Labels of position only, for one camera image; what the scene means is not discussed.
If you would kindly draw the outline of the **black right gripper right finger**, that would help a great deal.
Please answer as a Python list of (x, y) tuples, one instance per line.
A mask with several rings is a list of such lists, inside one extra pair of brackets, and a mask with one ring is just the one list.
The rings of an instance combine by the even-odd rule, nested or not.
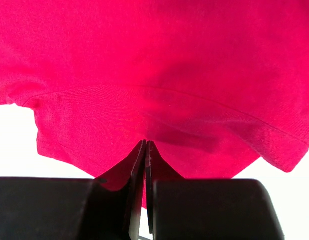
[(186, 179), (153, 141), (145, 155), (149, 231), (156, 240), (282, 240), (264, 185), (255, 179)]

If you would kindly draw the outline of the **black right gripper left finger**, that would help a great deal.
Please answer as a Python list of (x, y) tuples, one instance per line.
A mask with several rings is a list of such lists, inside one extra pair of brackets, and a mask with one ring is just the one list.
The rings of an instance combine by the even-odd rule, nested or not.
[(0, 240), (138, 239), (146, 148), (95, 179), (0, 177)]

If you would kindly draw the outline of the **red t shirt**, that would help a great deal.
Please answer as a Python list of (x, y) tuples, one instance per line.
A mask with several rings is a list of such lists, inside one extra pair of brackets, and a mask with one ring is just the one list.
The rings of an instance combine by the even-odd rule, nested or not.
[(0, 105), (100, 176), (152, 140), (185, 178), (309, 150), (309, 0), (0, 0)]

